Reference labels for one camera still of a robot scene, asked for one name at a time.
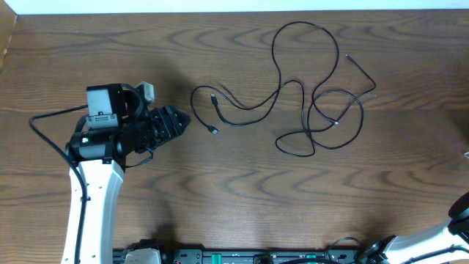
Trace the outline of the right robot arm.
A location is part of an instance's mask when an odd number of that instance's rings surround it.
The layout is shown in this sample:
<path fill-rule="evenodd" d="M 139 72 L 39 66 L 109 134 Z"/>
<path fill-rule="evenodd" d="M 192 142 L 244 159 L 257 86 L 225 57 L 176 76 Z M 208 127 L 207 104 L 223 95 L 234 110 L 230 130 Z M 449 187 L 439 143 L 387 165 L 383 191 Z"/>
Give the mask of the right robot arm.
<path fill-rule="evenodd" d="M 414 235 L 391 235 L 358 257 L 365 264 L 433 264 L 468 259 L 468 194 L 449 209 L 448 219 Z"/>

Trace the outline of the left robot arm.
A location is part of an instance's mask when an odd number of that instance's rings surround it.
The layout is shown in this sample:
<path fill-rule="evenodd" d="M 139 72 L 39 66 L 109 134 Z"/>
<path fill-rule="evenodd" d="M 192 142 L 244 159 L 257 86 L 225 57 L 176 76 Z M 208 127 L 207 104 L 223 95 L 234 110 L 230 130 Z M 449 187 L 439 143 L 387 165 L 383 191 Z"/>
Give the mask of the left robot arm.
<path fill-rule="evenodd" d="M 183 134 L 190 117 L 173 106 L 150 109 L 154 88 L 104 84 L 87 87 L 89 113 L 66 144 L 71 205 L 63 263 L 111 263 L 117 199 L 127 156 L 153 154 Z"/>

